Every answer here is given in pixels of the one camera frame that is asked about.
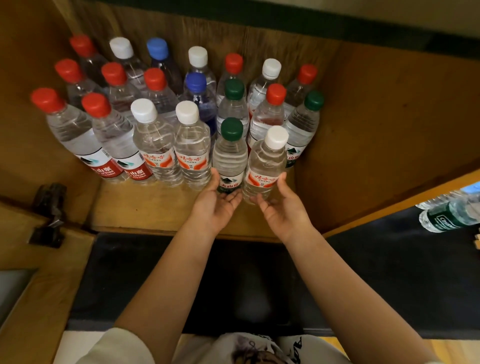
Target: wahaha water bottle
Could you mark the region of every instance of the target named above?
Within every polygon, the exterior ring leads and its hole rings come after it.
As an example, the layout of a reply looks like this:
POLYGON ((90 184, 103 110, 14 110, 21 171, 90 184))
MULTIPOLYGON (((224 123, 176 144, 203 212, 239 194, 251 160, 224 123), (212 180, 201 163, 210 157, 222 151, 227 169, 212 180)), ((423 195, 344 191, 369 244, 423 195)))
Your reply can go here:
POLYGON ((285 109, 285 120, 288 119, 293 109, 301 105, 307 94, 312 89, 312 82, 317 77, 317 68, 313 64, 304 64, 300 67, 297 78, 287 86, 287 96, 283 108, 285 109))
POLYGON ((199 119, 198 107, 192 101, 177 105, 177 118, 175 154, 186 183, 201 190, 211 177, 210 128, 199 119))
POLYGON ((180 68, 168 51, 167 42, 162 38, 150 38, 147 48, 152 58, 151 67, 161 69, 170 89, 180 96, 183 93, 183 77, 180 68))
POLYGON ((100 177, 109 182, 128 178, 96 139, 87 114, 68 105, 52 88, 38 88, 30 98, 47 114, 48 127, 55 138, 100 177))
POLYGON ((132 124, 136 123, 130 106, 142 94, 128 82, 127 74, 120 63, 110 62, 102 67, 102 74, 110 85, 108 89, 108 100, 112 108, 120 112, 132 124))
POLYGON ((243 183, 243 199, 253 204, 250 197, 262 194, 266 199, 279 175, 287 165, 285 144, 288 133, 281 126, 272 126, 264 140, 255 143, 248 157, 243 183))
POLYGON ((265 138, 268 129, 274 125, 283 125, 284 110, 283 101, 287 91, 280 84, 268 87, 266 99, 257 107, 252 115, 250 131, 247 136, 247 144, 251 149, 257 140, 265 138))
MULTIPOLYGON (((188 59, 190 61, 189 73, 199 72, 205 75, 207 79, 207 87, 215 96, 216 93, 216 78, 213 72, 208 68, 208 53, 203 47, 194 46, 188 50, 188 59)), ((183 89, 187 88, 187 80, 183 84, 183 89)))
POLYGON ((133 125, 114 110, 105 95, 91 93, 82 100, 86 112, 93 118, 96 138, 134 182, 155 182, 142 154, 133 142, 133 125))
POLYGON ((226 118, 237 118, 243 125, 243 137, 246 138, 249 126, 249 114, 247 101, 243 97, 245 85, 238 78, 232 78, 225 82, 225 97, 218 108, 216 117, 216 129, 221 132, 221 125, 226 118))
POLYGON ((80 66, 74 60, 64 59, 55 64, 55 70, 61 78, 67 83, 67 95, 70 105, 80 110, 84 110, 82 106, 82 98, 90 92, 103 93, 103 89, 86 78, 80 69, 80 66))
POLYGON ((182 101, 193 101, 198 106, 200 120, 208 125, 212 136, 212 145, 216 139, 216 114, 215 97, 207 87, 205 75, 202 73, 189 73, 185 78, 187 90, 181 96, 182 101))
POLYGON ((178 119, 175 108, 179 101, 170 90, 165 73, 159 68, 149 68, 145 71, 145 83, 147 85, 146 98, 153 102, 162 118, 172 126, 176 126, 178 119))
POLYGON ((287 168, 293 166, 312 140, 320 122, 320 109, 324 97, 318 91, 310 91, 303 104, 293 110, 283 127, 288 132, 287 168))
POLYGON ((217 191, 229 194, 240 187, 247 167, 247 143, 242 137, 240 120, 226 118, 221 126, 221 136, 213 147, 212 165, 220 174, 217 191))
POLYGON ((246 90, 245 81, 242 74, 243 69, 243 57, 238 53, 229 53, 225 57, 225 72, 223 72, 222 77, 218 80, 218 86, 216 88, 216 106, 220 107, 220 102, 222 102, 225 97, 225 81, 237 78, 243 82, 243 89, 246 90))
POLYGON ((470 186, 460 188, 459 190, 451 191, 447 194, 441 194, 435 198, 432 198, 428 201, 422 202, 418 205, 415 205, 422 210, 428 210, 429 208, 439 206, 445 202, 452 201, 456 198, 468 195, 468 194, 477 194, 480 193, 480 182, 471 184, 470 186))
POLYGON ((257 107, 265 100, 266 92, 271 84, 274 84, 280 74, 282 65, 274 58, 265 60, 262 74, 252 82, 247 96, 250 119, 257 107))
POLYGON ((170 187, 183 182, 175 156, 173 126, 156 111, 153 102, 140 98, 132 103, 132 114, 137 120, 133 142, 155 177, 170 187))
POLYGON ((129 82, 138 88, 142 95, 145 95, 147 86, 145 85, 144 71, 147 70, 147 65, 134 55, 130 41, 118 36, 110 41, 110 48, 118 63, 123 66, 129 82))
POLYGON ((480 223, 480 194, 470 194, 424 210, 420 224, 431 232, 455 230, 480 223))
POLYGON ((70 44, 80 57, 80 67, 83 72, 106 92, 108 84, 103 78, 102 67, 108 63, 108 60, 98 53, 92 40, 84 34, 71 37, 70 44))

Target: person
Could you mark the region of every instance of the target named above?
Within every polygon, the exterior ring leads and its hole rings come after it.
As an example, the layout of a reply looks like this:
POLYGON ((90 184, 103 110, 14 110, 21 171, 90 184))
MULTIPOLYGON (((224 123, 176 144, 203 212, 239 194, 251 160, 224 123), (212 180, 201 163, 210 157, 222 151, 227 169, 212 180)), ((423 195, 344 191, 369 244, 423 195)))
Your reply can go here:
POLYGON ((252 198, 286 246, 348 358, 310 336, 228 333, 219 338, 179 338, 217 234, 242 200, 225 195, 212 179, 150 276, 114 324, 77 364, 277 364, 438 362, 420 336, 335 252, 313 227, 300 198, 278 178, 281 201, 252 198))

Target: green bottle cap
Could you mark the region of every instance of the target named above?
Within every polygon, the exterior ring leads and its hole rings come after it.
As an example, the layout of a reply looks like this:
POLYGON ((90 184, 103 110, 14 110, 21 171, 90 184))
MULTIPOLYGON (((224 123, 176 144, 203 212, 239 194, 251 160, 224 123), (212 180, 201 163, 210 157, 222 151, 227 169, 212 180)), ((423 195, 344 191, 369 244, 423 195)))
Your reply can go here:
POLYGON ((226 118, 220 127, 220 133, 225 140, 236 142, 243 134, 243 124, 237 118, 226 118))
POLYGON ((243 97, 245 86, 238 78, 230 78, 225 81, 225 97, 232 101, 240 100, 243 97))
POLYGON ((324 96, 318 91, 310 91, 303 104, 308 110, 318 111, 324 105, 324 96))

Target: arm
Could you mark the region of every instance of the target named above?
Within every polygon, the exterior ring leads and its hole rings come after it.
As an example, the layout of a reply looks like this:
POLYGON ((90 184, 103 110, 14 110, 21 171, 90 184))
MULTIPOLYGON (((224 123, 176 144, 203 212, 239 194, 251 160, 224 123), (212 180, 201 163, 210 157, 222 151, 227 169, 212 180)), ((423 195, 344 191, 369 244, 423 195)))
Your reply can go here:
POLYGON ((350 360, 358 364, 424 364, 435 354, 402 317, 371 289, 310 223, 300 198, 278 179, 284 199, 260 209, 285 244, 295 266, 350 360))
POLYGON ((197 294, 216 235, 241 202, 240 190, 218 195, 220 176, 198 195, 192 212, 159 262, 115 322, 137 335, 156 364, 169 364, 197 294))

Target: bottle with green cap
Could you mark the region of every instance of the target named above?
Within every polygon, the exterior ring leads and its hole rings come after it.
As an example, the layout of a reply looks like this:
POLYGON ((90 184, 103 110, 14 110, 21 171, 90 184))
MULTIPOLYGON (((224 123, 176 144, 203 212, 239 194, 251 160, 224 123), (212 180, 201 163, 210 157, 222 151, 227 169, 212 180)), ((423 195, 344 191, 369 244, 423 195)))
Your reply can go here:
POLYGON ((241 185, 247 167, 248 150, 239 119, 226 118, 220 131, 221 135, 213 147, 212 165, 220 174, 217 191, 229 194, 241 185))
POLYGON ((285 120, 283 127, 288 131, 288 142, 285 145, 287 168, 295 164, 315 135, 323 105, 323 95, 318 91, 310 91, 303 104, 294 109, 285 120))
POLYGON ((220 102, 216 117, 216 126, 221 134, 221 125, 226 118, 237 118, 243 126, 242 136, 245 138, 248 132, 249 114, 247 101, 244 97, 245 85, 239 78, 225 81, 225 97, 220 102))

